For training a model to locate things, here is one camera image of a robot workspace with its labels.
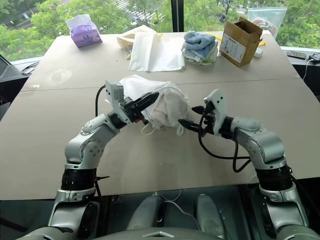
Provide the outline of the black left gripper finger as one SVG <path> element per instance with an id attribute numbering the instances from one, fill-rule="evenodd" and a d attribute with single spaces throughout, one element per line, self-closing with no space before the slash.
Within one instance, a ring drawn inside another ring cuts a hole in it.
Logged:
<path id="1" fill-rule="evenodd" d="M 136 105 L 152 105 L 159 97 L 159 92 L 148 92 L 135 100 Z"/>
<path id="2" fill-rule="evenodd" d="M 143 96 L 136 100 L 136 108 L 137 111 L 141 112 L 151 106 L 156 100 L 158 96 Z"/>

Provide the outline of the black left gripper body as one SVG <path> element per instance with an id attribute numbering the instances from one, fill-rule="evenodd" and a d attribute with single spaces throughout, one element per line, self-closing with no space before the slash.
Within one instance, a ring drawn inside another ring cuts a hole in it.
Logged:
<path id="1" fill-rule="evenodd" d="M 137 123 L 142 121 L 146 123 L 142 111 L 146 108 L 146 100 L 143 98 L 138 98 L 137 100 L 132 100 L 130 97 L 125 97 L 124 102 L 121 104 L 124 109 L 126 116 L 132 123 Z"/>

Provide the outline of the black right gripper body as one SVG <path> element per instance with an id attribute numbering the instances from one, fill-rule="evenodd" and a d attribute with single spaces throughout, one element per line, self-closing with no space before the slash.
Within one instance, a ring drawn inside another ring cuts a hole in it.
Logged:
<path id="1" fill-rule="evenodd" d="M 205 106 L 200 107 L 200 122 L 199 122 L 199 135 L 205 136 L 206 134 L 217 135 L 218 130 L 215 129 L 216 114 L 214 113 L 215 106 L 209 102 Z"/>

